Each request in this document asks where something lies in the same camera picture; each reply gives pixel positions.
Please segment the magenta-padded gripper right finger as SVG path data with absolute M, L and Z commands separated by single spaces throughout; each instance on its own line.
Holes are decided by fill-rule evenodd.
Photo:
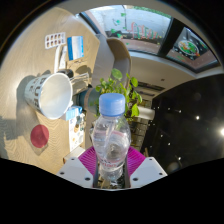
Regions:
M 166 175 L 154 157 L 145 157 L 133 147 L 129 148 L 125 164 L 126 188 L 140 188 Z

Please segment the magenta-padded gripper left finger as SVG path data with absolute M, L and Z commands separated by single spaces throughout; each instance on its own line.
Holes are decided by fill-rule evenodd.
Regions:
M 64 159 L 65 163 L 57 176 L 84 188 L 93 188 L 98 182 L 98 161 L 95 150 L 78 148 Z

